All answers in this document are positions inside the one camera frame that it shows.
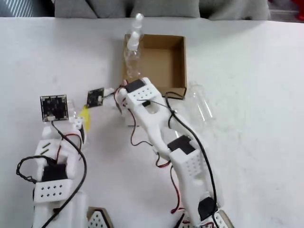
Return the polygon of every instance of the brown cardboard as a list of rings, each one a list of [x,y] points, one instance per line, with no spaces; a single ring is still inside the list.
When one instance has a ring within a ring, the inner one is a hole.
[[[142,77],[149,78],[162,96],[172,91],[184,98],[187,90],[185,37],[146,34],[141,42]],[[128,79],[124,61],[123,79],[129,82],[136,80]],[[172,94],[168,97],[180,99]]]

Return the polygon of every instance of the yellow object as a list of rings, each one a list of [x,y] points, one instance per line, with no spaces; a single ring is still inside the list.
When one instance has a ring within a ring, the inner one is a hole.
[[[91,127],[91,116],[89,109],[86,106],[84,106],[83,109],[81,110],[79,117],[82,117],[84,119],[83,123],[84,123],[85,131],[88,132]]]

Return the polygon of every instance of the clear plastic bottle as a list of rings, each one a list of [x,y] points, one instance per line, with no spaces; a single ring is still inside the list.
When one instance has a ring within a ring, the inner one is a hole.
[[[132,22],[131,28],[128,31],[128,34],[130,34],[130,36],[133,32],[137,32],[140,36],[140,39],[143,37],[143,30],[142,30],[143,29],[143,23],[142,23],[143,19],[144,19],[143,14],[141,14],[141,13],[136,14],[135,19]]]
[[[140,39],[140,35],[135,31],[132,32],[131,37],[127,43],[127,47],[123,53],[128,78],[141,77],[141,67],[140,67],[141,53],[138,48],[139,39]]]
[[[190,124],[196,132],[203,133],[206,128],[212,127],[214,114],[202,85],[190,82],[186,94],[185,108],[191,110],[191,112],[188,112],[188,116]]]

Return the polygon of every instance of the bottle cap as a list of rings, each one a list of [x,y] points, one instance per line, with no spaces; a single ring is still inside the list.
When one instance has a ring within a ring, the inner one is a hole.
[[[132,27],[134,29],[141,29],[143,26],[143,23],[142,23],[143,18],[144,18],[143,14],[141,14],[141,13],[136,14],[135,19],[132,23]]]
[[[139,34],[137,32],[132,32],[131,37],[128,41],[127,48],[130,51],[137,51],[139,45]]]

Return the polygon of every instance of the red object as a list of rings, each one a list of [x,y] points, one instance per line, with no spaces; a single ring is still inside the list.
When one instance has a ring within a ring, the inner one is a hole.
[[[299,6],[299,14],[297,18],[304,21],[304,0],[291,0]]]

